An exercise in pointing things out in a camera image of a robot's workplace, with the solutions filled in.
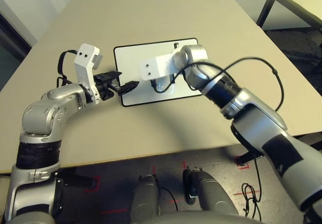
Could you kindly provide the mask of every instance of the black border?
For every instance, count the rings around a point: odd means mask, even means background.
[[[159,43],[175,42],[175,41],[178,41],[178,40],[188,40],[188,39],[195,39],[195,40],[197,40],[197,44],[198,44],[198,39],[197,39],[197,38],[195,38],[195,37],[192,37],[192,38],[185,38],[185,39],[165,40],[165,41],[157,41],[157,42],[151,42],[151,43],[129,44],[129,45],[116,46],[116,47],[114,47],[114,49],[113,49],[114,62],[115,62],[116,71],[118,71],[117,63],[116,63],[116,56],[115,56],[115,49],[117,49],[117,48],[129,47],[129,46],[138,46],[138,45],[146,45],[146,44],[159,44]],[[118,84],[119,84],[119,86],[120,86],[120,85],[121,85],[121,84],[120,84],[120,79],[119,79],[118,77],[117,77],[117,82],[118,82]],[[202,94],[200,94],[200,95],[195,95],[195,96],[188,96],[188,97],[199,97],[199,96],[202,96]],[[177,100],[177,99],[184,99],[184,98],[188,98],[188,97],[178,97],[178,98],[166,99],[166,100],[161,100],[161,101],[147,102],[147,103],[139,103],[139,104],[134,104],[134,105],[125,106],[125,105],[123,104],[123,98],[122,98],[122,96],[121,96],[121,103],[122,103],[122,106],[123,106],[123,107],[133,107],[133,106],[145,105],[145,104],[156,103],[156,102],[166,102],[166,101],[172,101],[172,100]]]

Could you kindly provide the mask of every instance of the robot leg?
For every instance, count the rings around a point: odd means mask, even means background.
[[[188,204],[193,204],[199,198],[203,210],[213,210],[222,213],[236,214],[238,211],[223,187],[202,169],[183,172],[185,198]]]
[[[140,223],[158,215],[158,188],[153,175],[139,178],[130,210],[130,223]]]

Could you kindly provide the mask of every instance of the metal frame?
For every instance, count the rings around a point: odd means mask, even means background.
[[[286,7],[288,10],[299,16],[301,19],[306,21],[308,24],[310,24],[312,27],[321,29],[322,27],[322,20],[315,17],[313,14],[306,10],[301,10],[298,7],[296,7],[294,4],[292,4],[291,0],[266,0],[264,7],[261,11],[261,14],[259,15],[256,24],[260,27],[263,26],[268,13],[270,12],[274,2],[277,1],[284,7]]]

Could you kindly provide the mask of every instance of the white bracket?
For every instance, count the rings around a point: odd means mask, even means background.
[[[89,44],[82,44],[74,60],[78,84],[87,89],[94,104],[99,104],[101,98],[93,78],[93,69],[97,69],[102,56],[100,49]]]
[[[171,54],[159,55],[139,63],[140,77],[144,81],[158,79],[178,73],[173,56],[179,49]]]

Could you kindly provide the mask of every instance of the floor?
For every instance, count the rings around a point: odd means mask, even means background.
[[[298,34],[283,31],[266,33],[321,94],[321,74],[312,72],[321,59],[321,50],[318,47],[322,39],[321,34],[304,32],[303,35],[303,32]],[[313,143],[316,139],[321,139],[321,134],[316,134],[314,137],[315,139],[306,136],[304,141]],[[162,187],[171,190],[179,211],[199,210],[198,202],[189,206],[184,201],[181,178],[186,166],[197,166],[210,173],[226,190],[239,214],[244,215],[242,183],[253,185],[257,191],[259,188],[254,162],[245,167],[237,166],[234,162],[235,156],[245,152],[242,145],[236,144],[225,148],[78,167],[76,174],[96,178],[99,182],[98,187],[94,190],[65,187],[63,211],[56,221],[60,224],[128,223],[129,208],[138,176],[153,173],[157,175]],[[258,166],[263,188],[262,201],[259,203],[263,222],[302,223],[302,213],[297,210],[281,186],[268,160],[258,159]],[[8,183],[8,179],[0,178],[0,213],[4,210]],[[160,207],[162,213],[175,211],[174,202],[167,192],[161,192]]]

